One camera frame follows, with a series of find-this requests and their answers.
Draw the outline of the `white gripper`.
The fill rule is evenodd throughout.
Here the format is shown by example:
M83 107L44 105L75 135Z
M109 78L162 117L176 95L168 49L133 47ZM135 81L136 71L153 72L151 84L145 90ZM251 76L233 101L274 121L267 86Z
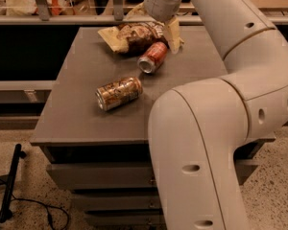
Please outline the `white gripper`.
M180 3L181 0L144 0L144 4L136 5L127 13L127 16L145 15L147 12L156 21L167 21L163 28L163 35L171 52L176 54L180 48L180 24L175 15L179 11Z

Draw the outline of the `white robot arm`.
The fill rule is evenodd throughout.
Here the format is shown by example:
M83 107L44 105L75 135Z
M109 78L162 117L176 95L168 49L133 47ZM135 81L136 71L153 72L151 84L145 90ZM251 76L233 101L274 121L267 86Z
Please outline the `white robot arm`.
M181 0L144 0L170 23ZM154 103L148 140L167 230L250 230L235 150L288 121L288 42L250 0L191 0L227 74Z

